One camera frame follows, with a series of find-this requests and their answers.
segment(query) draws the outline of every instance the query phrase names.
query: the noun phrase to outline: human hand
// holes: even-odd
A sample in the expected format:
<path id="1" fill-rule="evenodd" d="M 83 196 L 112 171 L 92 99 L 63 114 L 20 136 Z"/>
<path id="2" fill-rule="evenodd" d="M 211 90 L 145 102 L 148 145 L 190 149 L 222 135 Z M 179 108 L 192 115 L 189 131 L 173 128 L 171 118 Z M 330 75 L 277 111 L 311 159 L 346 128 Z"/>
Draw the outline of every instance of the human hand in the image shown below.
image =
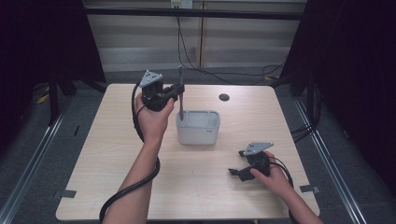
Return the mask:
<path id="1" fill-rule="evenodd" d="M 276 162 L 275 156 L 271 152 L 264 151 L 264 153 L 268 155 L 270 162 Z M 271 190 L 271 192 L 279 197 L 282 197 L 289 190 L 293 190 L 288 179 L 285 177 L 285 174 L 283 174 L 283 171 L 276 165 L 270 165 L 269 176 L 263 175 L 260 171 L 254 168 L 250 169 L 250 172 L 269 190 Z"/>
<path id="2" fill-rule="evenodd" d="M 144 106 L 142 93 L 135 98 L 135 111 Z M 155 112 L 144 107 L 138 112 L 139 126 L 145 138 L 145 143 L 162 141 L 163 134 L 168 126 L 168 118 L 174 109 L 174 99 L 170 99 L 162 111 Z"/>

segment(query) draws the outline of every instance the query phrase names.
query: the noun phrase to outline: gray floor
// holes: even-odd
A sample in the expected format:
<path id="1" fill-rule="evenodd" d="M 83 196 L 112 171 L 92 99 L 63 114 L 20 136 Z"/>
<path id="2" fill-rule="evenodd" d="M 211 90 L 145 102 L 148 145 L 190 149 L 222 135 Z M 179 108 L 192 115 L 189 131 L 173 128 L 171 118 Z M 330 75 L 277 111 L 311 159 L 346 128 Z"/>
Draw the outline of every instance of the gray floor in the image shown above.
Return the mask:
<path id="1" fill-rule="evenodd" d="M 222 68 L 210 69 L 212 72 L 242 72 L 260 74 L 261 68 Z M 176 70 L 154 71 L 165 76 L 165 82 L 176 83 Z M 107 73 L 107 84 L 135 83 L 143 76 L 143 72 Z M 247 75 L 219 75 L 234 84 L 251 84 L 261 77 Z M 209 74 L 185 71 L 186 84 L 222 84 L 228 83 Z M 258 85 L 268 85 L 269 81 L 261 81 Z M 59 204 L 52 198 L 57 190 L 65 189 L 68 178 L 76 164 L 78 154 L 84 144 L 103 94 L 90 89 L 82 83 L 76 84 L 77 94 L 71 105 L 64 112 L 64 119 L 58 132 L 51 141 L 47 154 L 32 179 L 29 189 L 21 201 L 12 223 L 64 223 L 55 217 Z M 8 154 L 0 160 L 0 206 L 7 201 L 18 180 L 35 153 L 41 137 L 47 130 L 50 117 L 49 102 L 36 105 L 35 100 L 43 90 L 34 92 L 32 101 L 21 123 L 20 132 Z M 276 95 L 290 130 L 304 125 L 298 112 L 295 100 L 290 96 L 289 86 L 276 88 Z M 359 209 L 367 223 L 395 223 L 396 201 L 389 193 L 377 174 L 364 161 L 359 149 L 353 141 L 345 139 L 342 127 L 334 115 L 323 106 L 318 130 L 329 149 L 351 194 L 356 199 Z M 308 135 L 296 144 L 305 171 L 312 186 L 318 187 L 316 194 L 320 208 L 320 217 L 326 223 L 353 223 L 345 204 L 326 169 L 318 150 Z M 97 223 L 84 221 L 73 223 Z M 205 221 L 205 223 L 250 223 L 248 220 Z M 290 223 L 287 219 L 263 220 L 262 223 Z"/>

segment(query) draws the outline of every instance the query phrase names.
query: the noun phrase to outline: wall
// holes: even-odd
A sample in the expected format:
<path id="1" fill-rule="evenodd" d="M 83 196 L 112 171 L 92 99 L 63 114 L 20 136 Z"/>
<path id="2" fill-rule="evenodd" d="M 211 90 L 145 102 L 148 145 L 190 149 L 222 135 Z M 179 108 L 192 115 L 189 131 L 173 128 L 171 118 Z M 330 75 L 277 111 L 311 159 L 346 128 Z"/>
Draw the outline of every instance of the wall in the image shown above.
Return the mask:
<path id="1" fill-rule="evenodd" d="M 169 8 L 170 1 L 84 1 L 85 6 Z M 305 1 L 193 1 L 193 8 L 303 12 Z M 178 25 L 173 17 L 89 15 L 105 72 L 177 68 Z M 194 66 L 283 63 L 298 21 L 180 18 Z M 188 65 L 180 41 L 181 61 Z"/>

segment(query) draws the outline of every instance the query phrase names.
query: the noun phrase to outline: wrist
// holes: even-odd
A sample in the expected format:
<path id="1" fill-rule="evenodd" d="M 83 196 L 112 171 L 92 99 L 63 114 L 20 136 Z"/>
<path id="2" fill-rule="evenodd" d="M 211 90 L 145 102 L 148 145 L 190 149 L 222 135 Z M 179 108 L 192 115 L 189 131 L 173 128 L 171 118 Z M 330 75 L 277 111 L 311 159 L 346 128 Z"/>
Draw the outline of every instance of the wrist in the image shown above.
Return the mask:
<path id="1" fill-rule="evenodd" d="M 286 201 L 287 199 L 295 197 L 295 194 L 297 194 L 297 192 L 294 190 L 294 188 L 291 186 L 285 186 L 285 188 L 278 192 L 277 196 L 283 201 Z"/>
<path id="2" fill-rule="evenodd" d="M 142 149 L 160 150 L 162 142 L 163 142 L 162 136 L 145 137 L 145 142 L 143 143 Z"/>

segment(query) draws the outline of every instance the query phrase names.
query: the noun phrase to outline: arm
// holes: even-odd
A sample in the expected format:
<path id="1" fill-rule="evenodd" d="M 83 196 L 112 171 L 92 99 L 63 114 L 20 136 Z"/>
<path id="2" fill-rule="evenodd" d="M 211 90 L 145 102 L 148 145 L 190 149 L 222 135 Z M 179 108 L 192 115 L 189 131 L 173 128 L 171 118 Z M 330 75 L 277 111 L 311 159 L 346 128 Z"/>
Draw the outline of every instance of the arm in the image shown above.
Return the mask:
<path id="1" fill-rule="evenodd" d="M 267 153 L 272 162 L 276 162 L 273 154 L 268 151 L 265 153 Z M 283 171 L 275 165 L 271 165 L 270 169 L 271 174 L 268 177 L 256 169 L 251 169 L 250 172 L 270 191 L 285 202 L 298 223 L 323 223 L 300 195 L 291 187 Z"/>
<path id="2" fill-rule="evenodd" d="M 142 106 L 140 93 L 135 99 L 136 111 Z M 168 125 L 168 117 L 173 108 L 174 100 L 170 99 L 166 107 L 160 112 L 153 112 L 147 108 L 140 111 L 138 119 L 145 143 L 121 184 L 120 190 L 131 186 L 153 172 L 163 141 L 163 134 Z M 152 181 L 115 201 L 108 208 L 103 223 L 146 223 L 151 186 Z"/>

